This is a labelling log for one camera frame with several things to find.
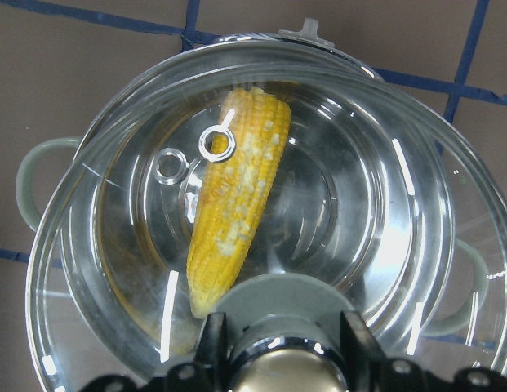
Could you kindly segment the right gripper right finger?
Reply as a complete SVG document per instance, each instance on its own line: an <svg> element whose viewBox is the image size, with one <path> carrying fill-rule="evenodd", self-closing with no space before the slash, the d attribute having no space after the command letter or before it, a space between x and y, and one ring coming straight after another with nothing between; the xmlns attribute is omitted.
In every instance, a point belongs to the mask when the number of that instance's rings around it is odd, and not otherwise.
<svg viewBox="0 0 507 392"><path fill-rule="evenodd" d="M340 314L340 356L350 391L380 391L387 356L356 311Z"/></svg>

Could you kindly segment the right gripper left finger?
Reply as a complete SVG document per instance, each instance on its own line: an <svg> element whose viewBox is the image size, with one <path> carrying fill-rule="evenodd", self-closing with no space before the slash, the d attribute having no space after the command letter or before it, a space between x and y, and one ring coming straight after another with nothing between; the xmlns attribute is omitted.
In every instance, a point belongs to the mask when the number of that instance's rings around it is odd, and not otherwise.
<svg viewBox="0 0 507 392"><path fill-rule="evenodd" d="M194 358L197 376L204 391L227 391L229 383L229 346L227 317L224 312L207 316Z"/></svg>

